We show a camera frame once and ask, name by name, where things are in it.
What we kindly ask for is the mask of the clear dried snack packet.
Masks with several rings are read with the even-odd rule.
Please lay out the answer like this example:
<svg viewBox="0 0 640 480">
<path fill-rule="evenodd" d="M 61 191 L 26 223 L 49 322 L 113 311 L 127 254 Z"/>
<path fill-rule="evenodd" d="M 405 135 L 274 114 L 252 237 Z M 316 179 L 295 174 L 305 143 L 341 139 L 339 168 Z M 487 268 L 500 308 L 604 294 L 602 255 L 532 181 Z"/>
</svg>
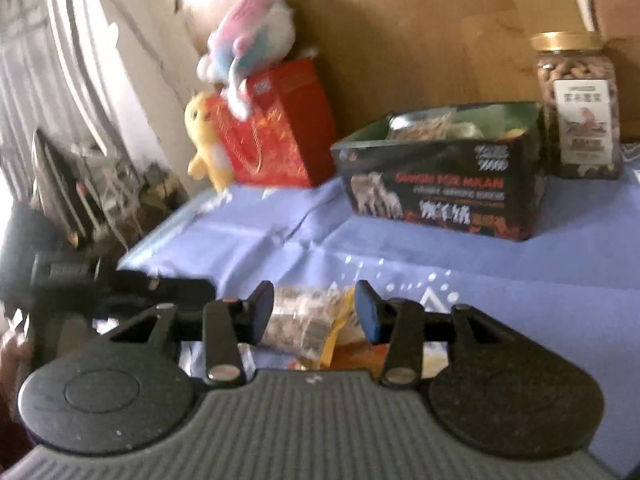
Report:
<svg viewBox="0 0 640 480">
<path fill-rule="evenodd" d="M 340 331 L 354 312 L 352 287 L 278 286 L 260 343 L 314 367 L 331 363 Z"/>
</svg>

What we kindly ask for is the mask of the pastel plush toy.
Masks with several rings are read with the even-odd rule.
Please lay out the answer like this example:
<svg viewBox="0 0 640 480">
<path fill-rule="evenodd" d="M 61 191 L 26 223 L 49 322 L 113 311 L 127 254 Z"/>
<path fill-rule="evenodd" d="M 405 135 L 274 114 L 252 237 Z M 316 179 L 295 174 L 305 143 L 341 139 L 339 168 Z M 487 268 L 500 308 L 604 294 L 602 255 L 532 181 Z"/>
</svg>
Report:
<svg viewBox="0 0 640 480">
<path fill-rule="evenodd" d="M 295 42 L 293 10 L 286 0 L 241 0 L 207 39 L 196 76 L 224 84 L 235 118 L 247 120 L 252 103 L 243 88 L 247 78 L 281 63 Z"/>
</svg>

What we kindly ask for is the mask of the red gift bag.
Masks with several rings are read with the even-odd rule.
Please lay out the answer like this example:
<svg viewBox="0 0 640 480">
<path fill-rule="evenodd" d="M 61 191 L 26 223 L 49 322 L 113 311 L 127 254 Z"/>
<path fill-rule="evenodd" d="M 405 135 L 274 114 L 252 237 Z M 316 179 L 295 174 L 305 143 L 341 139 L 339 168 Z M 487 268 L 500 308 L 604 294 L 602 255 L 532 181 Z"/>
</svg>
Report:
<svg viewBox="0 0 640 480">
<path fill-rule="evenodd" d="M 250 77 L 246 92 L 253 115 L 245 122 L 221 96 L 207 100 L 238 182 L 313 188 L 334 176 L 337 130 L 314 62 L 299 58 L 274 66 Z"/>
</svg>

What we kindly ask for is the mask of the small brown snack packet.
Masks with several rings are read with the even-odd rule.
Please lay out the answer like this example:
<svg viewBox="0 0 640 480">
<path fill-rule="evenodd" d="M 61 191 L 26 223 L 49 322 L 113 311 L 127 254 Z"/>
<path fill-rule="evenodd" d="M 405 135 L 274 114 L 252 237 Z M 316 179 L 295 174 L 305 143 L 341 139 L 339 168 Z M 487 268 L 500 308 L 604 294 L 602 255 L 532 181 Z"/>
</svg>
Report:
<svg viewBox="0 0 640 480">
<path fill-rule="evenodd" d="M 390 122 L 387 140 L 396 142 L 435 142 L 482 140 L 482 130 L 472 122 L 454 122 L 451 112 L 410 119 L 396 117 Z"/>
</svg>

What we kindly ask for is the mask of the black printed storage box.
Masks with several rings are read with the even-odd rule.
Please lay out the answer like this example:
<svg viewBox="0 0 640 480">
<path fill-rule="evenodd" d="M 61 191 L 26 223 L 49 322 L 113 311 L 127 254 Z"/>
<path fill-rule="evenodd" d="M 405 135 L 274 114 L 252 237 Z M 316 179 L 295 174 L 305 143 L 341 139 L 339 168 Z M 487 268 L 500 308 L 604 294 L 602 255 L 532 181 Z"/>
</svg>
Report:
<svg viewBox="0 0 640 480">
<path fill-rule="evenodd" d="M 451 112 L 482 140 L 396 142 L 396 117 Z M 360 216 L 527 240 L 544 196 L 544 126 L 535 102 L 476 103 L 390 114 L 336 142 L 331 153 Z"/>
</svg>

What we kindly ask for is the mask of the nut jar with gold lid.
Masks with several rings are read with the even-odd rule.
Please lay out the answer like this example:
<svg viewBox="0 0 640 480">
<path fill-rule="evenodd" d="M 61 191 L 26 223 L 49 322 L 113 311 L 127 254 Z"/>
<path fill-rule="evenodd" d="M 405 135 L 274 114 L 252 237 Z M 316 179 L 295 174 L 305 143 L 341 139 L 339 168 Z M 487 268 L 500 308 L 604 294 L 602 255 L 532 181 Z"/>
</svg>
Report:
<svg viewBox="0 0 640 480">
<path fill-rule="evenodd" d="M 596 32 L 542 32 L 530 38 L 552 174 L 615 180 L 622 172 L 615 68 Z"/>
</svg>

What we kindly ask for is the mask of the brown chair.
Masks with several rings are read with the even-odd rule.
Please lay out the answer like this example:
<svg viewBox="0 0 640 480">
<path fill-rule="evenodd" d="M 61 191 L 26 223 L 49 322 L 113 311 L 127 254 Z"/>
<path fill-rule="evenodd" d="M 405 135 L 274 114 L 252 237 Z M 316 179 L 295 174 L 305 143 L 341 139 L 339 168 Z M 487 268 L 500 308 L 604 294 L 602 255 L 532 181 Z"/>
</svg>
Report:
<svg viewBox="0 0 640 480">
<path fill-rule="evenodd" d="M 588 0 L 588 8 L 615 67 L 623 136 L 638 139 L 639 0 Z"/>
</svg>

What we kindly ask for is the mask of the orange red snack packet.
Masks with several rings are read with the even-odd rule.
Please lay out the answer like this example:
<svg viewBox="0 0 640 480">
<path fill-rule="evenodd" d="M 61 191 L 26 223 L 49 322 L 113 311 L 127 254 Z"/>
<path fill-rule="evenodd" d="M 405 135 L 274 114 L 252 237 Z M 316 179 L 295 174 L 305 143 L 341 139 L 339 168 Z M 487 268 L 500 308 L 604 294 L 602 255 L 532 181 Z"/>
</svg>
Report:
<svg viewBox="0 0 640 480">
<path fill-rule="evenodd" d="M 447 364 L 445 352 L 437 346 L 446 342 L 452 333 L 448 313 L 425 310 L 422 377 L 437 375 Z M 320 370 L 366 370 L 373 378 L 380 378 L 387 354 L 386 344 L 370 344 L 363 333 L 357 313 L 349 317 L 337 337 L 331 363 Z"/>
</svg>

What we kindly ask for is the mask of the blue tablecloth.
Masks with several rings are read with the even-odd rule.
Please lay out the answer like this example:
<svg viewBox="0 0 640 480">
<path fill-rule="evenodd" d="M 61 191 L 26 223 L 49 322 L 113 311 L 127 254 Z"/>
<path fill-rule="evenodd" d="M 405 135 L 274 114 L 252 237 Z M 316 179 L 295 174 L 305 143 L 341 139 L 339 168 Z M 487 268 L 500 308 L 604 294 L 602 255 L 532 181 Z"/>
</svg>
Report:
<svg viewBox="0 0 640 480">
<path fill-rule="evenodd" d="M 257 283 L 346 287 L 430 310 L 470 304 L 597 379 L 594 456 L 619 476 L 639 463 L 639 149 L 615 181 L 550 179 L 534 236 L 510 240 L 359 217 L 340 180 L 311 190 L 204 192 L 122 258 L 160 276 L 208 278 L 222 296 Z"/>
</svg>

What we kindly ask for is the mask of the yellow plush toy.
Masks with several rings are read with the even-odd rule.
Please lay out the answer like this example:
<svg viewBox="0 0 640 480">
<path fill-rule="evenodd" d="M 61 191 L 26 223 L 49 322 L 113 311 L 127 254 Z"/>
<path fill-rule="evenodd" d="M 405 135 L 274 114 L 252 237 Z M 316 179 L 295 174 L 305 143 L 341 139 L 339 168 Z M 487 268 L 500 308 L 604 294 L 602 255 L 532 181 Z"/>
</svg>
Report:
<svg viewBox="0 0 640 480">
<path fill-rule="evenodd" d="M 201 181 L 207 178 L 218 193 L 235 180 L 229 157 L 218 136 L 214 117 L 213 93 L 201 92 L 190 99 L 184 110 L 186 134 L 195 148 L 188 175 Z"/>
</svg>

